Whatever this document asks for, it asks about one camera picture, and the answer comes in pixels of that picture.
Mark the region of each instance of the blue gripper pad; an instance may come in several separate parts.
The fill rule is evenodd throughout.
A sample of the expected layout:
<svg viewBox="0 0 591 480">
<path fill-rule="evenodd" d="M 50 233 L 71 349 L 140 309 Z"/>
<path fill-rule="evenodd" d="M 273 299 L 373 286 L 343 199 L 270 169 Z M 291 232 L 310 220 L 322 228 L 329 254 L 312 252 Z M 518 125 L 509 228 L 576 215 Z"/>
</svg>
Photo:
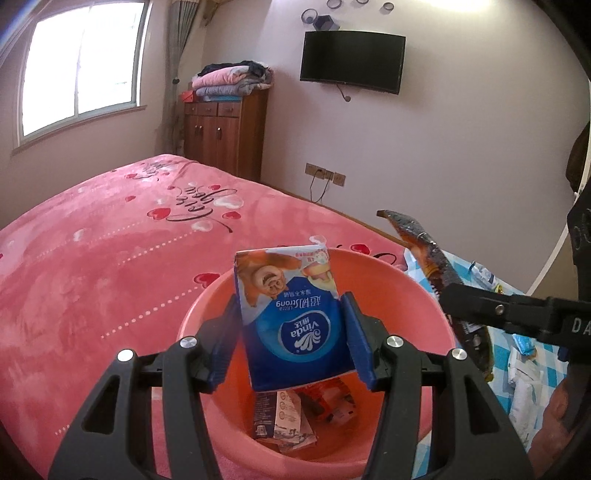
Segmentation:
<svg viewBox="0 0 591 480">
<path fill-rule="evenodd" d="M 371 391 L 384 391 L 390 381 L 388 364 L 380 353 L 382 343 L 388 337 L 386 327 L 381 320 L 361 313 L 355 297 L 349 291 L 341 296 L 340 306 L 345 319 L 349 352 L 359 379 Z"/>
<path fill-rule="evenodd" d="M 232 354 L 242 330 L 240 305 L 235 295 L 230 298 L 223 314 L 203 322 L 196 338 L 203 349 L 203 372 L 210 392 L 226 379 Z"/>
</svg>

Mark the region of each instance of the cabinet drawer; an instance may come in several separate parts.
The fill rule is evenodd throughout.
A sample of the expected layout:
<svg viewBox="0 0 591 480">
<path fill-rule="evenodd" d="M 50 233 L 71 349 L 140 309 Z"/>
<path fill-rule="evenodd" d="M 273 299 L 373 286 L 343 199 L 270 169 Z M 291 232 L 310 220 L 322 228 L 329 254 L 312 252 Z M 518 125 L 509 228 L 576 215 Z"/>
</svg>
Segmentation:
<svg viewBox="0 0 591 480">
<path fill-rule="evenodd" d="M 241 102 L 220 102 L 217 107 L 218 116 L 240 116 Z"/>
<path fill-rule="evenodd" d="M 197 115 L 198 103 L 185 103 L 185 115 Z"/>
<path fill-rule="evenodd" d="M 217 115 L 217 102 L 200 102 L 197 104 L 197 114 L 203 116 Z"/>
</svg>

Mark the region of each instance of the black tv screen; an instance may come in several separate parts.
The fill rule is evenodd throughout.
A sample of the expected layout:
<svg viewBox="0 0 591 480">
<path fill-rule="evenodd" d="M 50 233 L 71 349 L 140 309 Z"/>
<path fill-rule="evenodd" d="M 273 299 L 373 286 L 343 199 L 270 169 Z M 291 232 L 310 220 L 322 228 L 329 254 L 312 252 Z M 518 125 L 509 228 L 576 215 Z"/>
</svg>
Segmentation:
<svg viewBox="0 0 591 480">
<path fill-rule="evenodd" d="M 398 93 L 406 37 L 359 31 L 306 32 L 300 80 Z"/>
</svg>

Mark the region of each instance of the pink blanket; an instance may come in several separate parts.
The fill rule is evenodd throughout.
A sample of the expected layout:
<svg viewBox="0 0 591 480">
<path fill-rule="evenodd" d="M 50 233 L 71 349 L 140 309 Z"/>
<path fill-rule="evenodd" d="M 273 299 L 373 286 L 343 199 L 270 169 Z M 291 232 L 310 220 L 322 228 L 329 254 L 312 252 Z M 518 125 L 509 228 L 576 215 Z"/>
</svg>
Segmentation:
<svg viewBox="0 0 591 480">
<path fill-rule="evenodd" d="M 46 476 L 116 353 L 169 347 L 237 250 L 324 241 L 405 267 L 402 247 L 337 213 L 172 155 L 60 193 L 0 232 L 0 421 Z"/>
<path fill-rule="evenodd" d="M 234 85 L 245 78 L 247 74 L 248 66 L 240 65 L 219 69 L 202 77 L 195 76 L 193 77 L 193 90 L 215 85 Z"/>
</svg>

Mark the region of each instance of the gray curtain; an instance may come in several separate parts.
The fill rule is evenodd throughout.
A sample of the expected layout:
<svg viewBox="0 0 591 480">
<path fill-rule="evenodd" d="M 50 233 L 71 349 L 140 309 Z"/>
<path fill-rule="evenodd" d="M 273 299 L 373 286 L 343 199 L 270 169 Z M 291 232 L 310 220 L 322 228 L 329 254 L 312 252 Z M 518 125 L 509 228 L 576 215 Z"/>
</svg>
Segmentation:
<svg viewBox="0 0 591 480">
<path fill-rule="evenodd" d="M 187 44 L 189 32 L 197 15 L 200 0 L 179 0 L 170 5 L 168 15 L 168 44 L 167 44 L 167 70 L 166 93 L 164 97 L 164 132 L 163 149 L 165 153 L 176 153 L 177 144 L 177 85 L 179 79 L 178 64 L 181 54 Z"/>
</svg>

